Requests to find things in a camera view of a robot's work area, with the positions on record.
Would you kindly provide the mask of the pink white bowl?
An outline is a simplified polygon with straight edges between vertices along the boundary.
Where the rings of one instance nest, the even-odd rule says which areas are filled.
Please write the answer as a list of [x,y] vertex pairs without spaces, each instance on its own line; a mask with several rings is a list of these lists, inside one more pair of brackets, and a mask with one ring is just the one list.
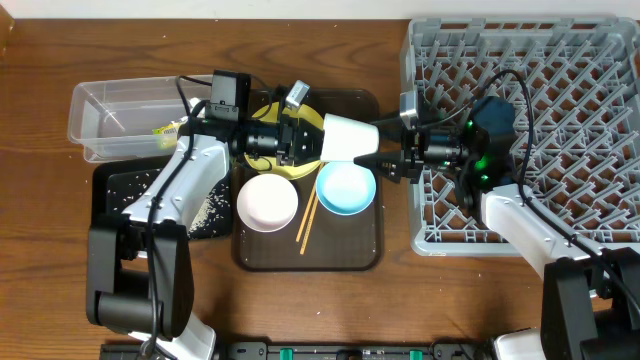
[[249,179],[240,189],[236,210],[251,230],[270,233],[286,227],[296,215],[299,199],[294,185],[276,174]]

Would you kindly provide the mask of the yellow snack wrapper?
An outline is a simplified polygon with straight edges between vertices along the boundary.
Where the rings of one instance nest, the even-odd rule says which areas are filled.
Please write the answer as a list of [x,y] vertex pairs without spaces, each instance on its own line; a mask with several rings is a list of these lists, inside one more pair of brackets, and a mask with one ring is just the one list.
[[163,146],[172,146],[179,138],[179,130],[183,126],[180,122],[171,122],[167,125],[154,128],[152,134],[159,138]]

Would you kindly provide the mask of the white cup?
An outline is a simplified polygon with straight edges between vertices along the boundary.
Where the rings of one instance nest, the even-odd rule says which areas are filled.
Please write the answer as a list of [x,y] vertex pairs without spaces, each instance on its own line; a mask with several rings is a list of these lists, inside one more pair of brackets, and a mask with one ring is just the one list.
[[378,151],[380,136],[374,125],[326,114],[323,131],[320,155],[323,162],[352,162],[356,157]]

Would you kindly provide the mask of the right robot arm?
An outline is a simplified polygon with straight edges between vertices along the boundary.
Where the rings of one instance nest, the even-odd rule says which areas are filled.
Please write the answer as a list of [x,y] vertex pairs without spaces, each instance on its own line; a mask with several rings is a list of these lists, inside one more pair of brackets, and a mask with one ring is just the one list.
[[456,130],[401,126],[397,152],[371,152],[356,164],[387,179],[416,181],[432,168],[452,175],[455,197],[509,242],[543,281],[541,325],[494,339],[495,359],[636,359],[639,254],[609,249],[570,228],[525,185],[510,149],[515,108],[487,96]]

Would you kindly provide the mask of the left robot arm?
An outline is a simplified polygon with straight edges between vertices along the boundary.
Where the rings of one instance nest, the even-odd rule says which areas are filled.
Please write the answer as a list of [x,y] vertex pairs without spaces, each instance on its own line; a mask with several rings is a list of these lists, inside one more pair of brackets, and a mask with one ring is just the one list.
[[233,158],[273,157],[285,165],[319,159],[324,130],[282,115],[274,123],[191,115],[154,182],[119,213],[94,191],[88,231],[86,316],[141,340],[138,357],[210,359],[215,331],[193,313],[188,230]]

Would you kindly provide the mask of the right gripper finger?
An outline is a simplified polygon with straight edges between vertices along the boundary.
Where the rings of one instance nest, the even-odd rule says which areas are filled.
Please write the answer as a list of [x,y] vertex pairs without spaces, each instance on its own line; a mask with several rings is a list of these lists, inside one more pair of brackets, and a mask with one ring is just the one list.
[[398,113],[386,114],[382,118],[372,121],[371,125],[390,131],[401,131],[405,128],[405,124]]
[[401,151],[361,155],[355,157],[353,162],[372,172],[377,172],[381,176],[402,175],[403,155]]

